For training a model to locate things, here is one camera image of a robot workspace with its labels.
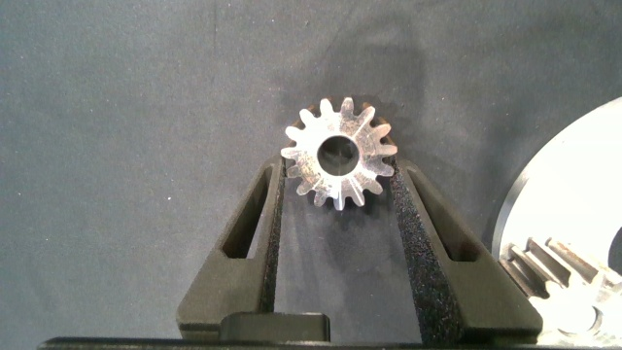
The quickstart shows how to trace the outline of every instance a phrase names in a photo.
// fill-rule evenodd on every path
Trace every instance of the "gear teeth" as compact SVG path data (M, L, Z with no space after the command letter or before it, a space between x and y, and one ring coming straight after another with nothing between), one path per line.
M324 203L326 203L327 198L328 196L325 192L316 192L315 197L313 198L313 204L318 207L323 206Z
M378 155L384 157L393 156L397 153L397 146L394 145L382 145L377 149Z
M298 159L298 156L300 155L300 150L297 149L296 147L288 147L288 148L284 148L283 150L281 150L281 156L283 158L287 158L287 159Z
M313 185L303 180L302 183L298 185L298 188L295 189L295 192L298 193L298 195L305 195L311 190L313 190Z
M351 97L346 97L341 103L340 111L335 112L330 101L322 99L318 118L314 116L317 112L314 107L301 110L300 119L304 127L293 125L285 130L295 142L295 147L281 150L283 158L295 161L295 165L287 170L287 176L300 177L302 182L296 192L305 195L314 191L314 203L318 206L323 205L328 197L334 199L337 210L343 210L347 197L351 197L356 205L363 206L364 190L375 194L383 191L376 177L392 176L395 172L391 165L383 162L383 158L394 155L397 147L381 144L381 139L387 136L391 127L386 123L372 127L370 122L375 115L375 109L366 104L363 107L366 108L356 116L354 101ZM322 152L321 155L318 151L332 137L349 139L360 152L358 158L349 159L356 163L347 173L339 171L333 174L323 168L322 161L333 161L333 155L329 152L336 150Z
M313 125L316 118L313 115L313 113L311 113L311 111L307 109L303 109L303 110L300 110L300 120L302 121L302 123L304 123L306 127L309 127Z
M376 109L373 106L369 106L361 112L359 115L359 121L361 122L361 126L369 124L373 119L373 116L376 114Z
M354 114L354 102L351 97L346 97L341 103L341 114L353 115Z
M350 195L350 197L352 198L352 200L354 201L355 204L357 204L357 206L362 207L365 205L365 197L363 196L363 188L361 187L361 184L359 183L359 181L355 180L348 180L350 182L350 186L352 188L352 195Z
M302 135L302 130L300 130L299 128L295 126L288 126L285 129L285 133L286 135L288 135L289 138L291 138L295 142L300 142L300 140L302 140L302 138L304 137Z
M334 198L332 203L334 208L341 211L346 206L346 196L342 192L339 192L337 198Z
M393 176L395 170L389 164L385 164L380 157L370 160L367 168L380 176Z
M387 136L391 131L391 126L389 124L380 124L373 128L373 134L376 140L380 140L381 138Z
M374 194L382 193L382 186L376 180L371 181L367 184L367 189Z
M334 111L332 110L332 104L330 104L330 101L328 101L327 98L324 98L322 101L320 101L320 113L322 114L323 118L332 117L332 115L334 114Z
M510 246L500 264L542 316L538 344L622 345L622 276L603 263L530 238L525 251Z
M299 177L300 175L300 167L298 167L297 165L293 165L288 169L288 177L290 179Z

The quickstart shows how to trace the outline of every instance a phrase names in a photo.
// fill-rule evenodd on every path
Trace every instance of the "metal gear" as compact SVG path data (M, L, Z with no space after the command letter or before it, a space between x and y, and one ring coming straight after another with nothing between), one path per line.
M565 346L622 345L622 276L569 245L549 239L515 245L501 266L543 320L537 343Z
M296 190L299 195L315 191L316 206L322 206L328 197L334 199L337 210L343 210L347 197L363 206L364 190L382 192L376 177L394 174L394 169L382 160L397 152L396 146L381 143L391 126L371 126L375 114L372 106L355 116L350 97L343 100L339 112L334 112L330 102L323 99L320 112L316 118L311 111L301 110L305 127L289 126L285 130L295 141L294 147L281 150L281 156L295 161L287 175L302 178Z

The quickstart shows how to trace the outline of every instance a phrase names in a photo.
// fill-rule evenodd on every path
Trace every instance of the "small gear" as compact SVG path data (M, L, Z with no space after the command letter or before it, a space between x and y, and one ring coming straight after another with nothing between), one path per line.
M542 317L537 343L622 345L622 277L554 239L510 246L501 266Z
M328 197L333 198L337 210L343 210L347 197L363 206L364 190L382 192L376 177L394 174L391 165L382 160L397 153L396 146L381 142L391 126L371 126L375 114L371 106L355 116L350 97L343 100L339 112L334 112L330 102L323 99L320 112L316 118L309 110L301 110L305 127L289 126L285 130L295 141L294 147L281 150L281 156L295 161L287 175L302 178L296 190L299 195L315 191L316 206L322 206Z

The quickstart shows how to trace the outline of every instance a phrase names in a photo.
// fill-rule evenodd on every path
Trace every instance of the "gear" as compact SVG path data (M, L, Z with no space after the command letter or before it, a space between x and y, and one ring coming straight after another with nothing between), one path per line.
M372 127L375 109L371 106L355 116L350 97L343 100L339 112L323 99L320 112L316 118L309 110L301 110L304 129L289 126L285 130L295 141L295 147L281 150L281 156L295 161L287 171L288 177L302 178L296 190L299 195L315 191L316 206L322 206L328 197L334 199L337 210L343 210L347 197L363 206L364 190L382 192L376 177L394 174L394 169L382 160L397 152L396 146L381 143L391 126L384 123Z
M553 239L508 255L501 266L542 317L538 344L622 345L622 276Z

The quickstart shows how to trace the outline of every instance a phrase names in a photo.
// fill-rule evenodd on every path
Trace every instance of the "gray fabric background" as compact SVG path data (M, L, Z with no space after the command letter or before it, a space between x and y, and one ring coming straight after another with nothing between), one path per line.
M0 347L178 336L177 304L239 196L328 95L378 105L399 156L490 245L527 161L622 95L621 10L1 2ZM278 309L327 312L337 340L416 340L387 197L339 214L294 186Z

